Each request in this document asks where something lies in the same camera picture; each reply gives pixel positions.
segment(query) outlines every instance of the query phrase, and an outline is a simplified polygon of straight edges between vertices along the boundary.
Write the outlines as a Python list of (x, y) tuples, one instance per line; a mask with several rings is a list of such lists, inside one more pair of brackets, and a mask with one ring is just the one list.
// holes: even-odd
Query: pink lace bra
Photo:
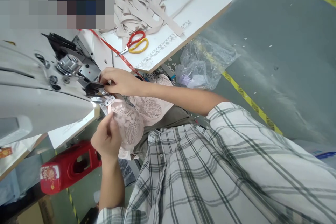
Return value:
[[(160, 74), (158, 79), (153, 79), (151, 82), (172, 86), (171, 81), (164, 74)], [(134, 107), (124, 100), (115, 100), (109, 105), (108, 112), (114, 113), (114, 119), (119, 124), (122, 136), (119, 158), (130, 160), (135, 145), (144, 134), (143, 128), (160, 121), (173, 104), (153, 97), (130, 96), (128, 99)]]

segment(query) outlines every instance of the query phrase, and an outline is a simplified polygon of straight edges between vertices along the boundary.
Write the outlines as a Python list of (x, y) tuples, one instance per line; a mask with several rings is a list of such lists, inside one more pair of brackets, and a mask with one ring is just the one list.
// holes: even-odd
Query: plaid shirt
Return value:
[(221, 103), (196, 125), (151, 132), (130, 203), (97, 223), (336, 223), (336, 171)]

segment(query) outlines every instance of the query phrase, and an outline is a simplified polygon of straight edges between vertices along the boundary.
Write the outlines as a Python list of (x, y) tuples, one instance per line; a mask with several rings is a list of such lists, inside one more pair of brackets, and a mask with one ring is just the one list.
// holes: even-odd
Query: concrete floor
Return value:
[[(236, 45), (241, 56), (227, 72), (286, 137), (336, 144), (334, 7), (323, 0), (233, 0), (201, 35), (223, 47)], [(181, 52), (172, 62), (179, 62)], [(224, 77), (214, 92), (264, 123)], [(202, 117), (196, 119), (204, 124)], [(100, 181), (96, 169), (71, 187), (80, 218), (94, 205)], [(57, 223), (76, 223), (66, 192), (52, 201)]]

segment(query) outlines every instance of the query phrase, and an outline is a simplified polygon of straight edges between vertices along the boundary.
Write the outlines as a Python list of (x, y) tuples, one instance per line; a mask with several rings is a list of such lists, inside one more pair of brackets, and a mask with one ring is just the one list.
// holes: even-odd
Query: red plastic container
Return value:
[[(87, 161), (77, 162), (77, 158), (89, 153), (90, 166)], [(83, 141), (53, 157), (41, 166), (41, 190), (45, 194), (56, 194), (75, 184), (97, 167), (101, 166), (97, 151), (90, 141)]]

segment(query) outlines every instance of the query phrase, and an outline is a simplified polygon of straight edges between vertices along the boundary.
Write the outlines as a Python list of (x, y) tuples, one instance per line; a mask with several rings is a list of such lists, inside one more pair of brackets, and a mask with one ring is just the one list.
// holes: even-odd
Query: scissor handle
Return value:
[[(139, 50), (139, 51), (135, 51), (135, 49), (136, 49), (139, 45), (141, 45), (143, 42), (146, 43), (145, 47), (142, 48), (142, 49)], [(134, 47), (128, 49), (128, 52), (129, 52), (129, 53), (142, 53), (142, 52), (144, 52), (144, 51), (147, 49), (148, 44), (149, 44), (148, 39), (143, 38), (143, 39), (141, 39), (141, 40), (140, 40)]]
[[(138, 35), (138, 34), (142, 34), (141, 38), (132, 41), (132, 39), (134, 38), (134, 36), (135, 36), (135, 35)], [(140, 40), (144, 39), (145, 37), (146, 37), (146, 34), (145, 34), (143, 31), (141, 31), (141, 30), (136, 31), (136, 32), (134, 32), (134, 33), (131, 35), (131, 37), (129, 38), (129, 41), (128, 41), (128, 43), (127, 43), (126, 45), (127, 45), (128, 48), (130, 48), (131, 45), (134, 45), (134, 44), (138, 43)]]

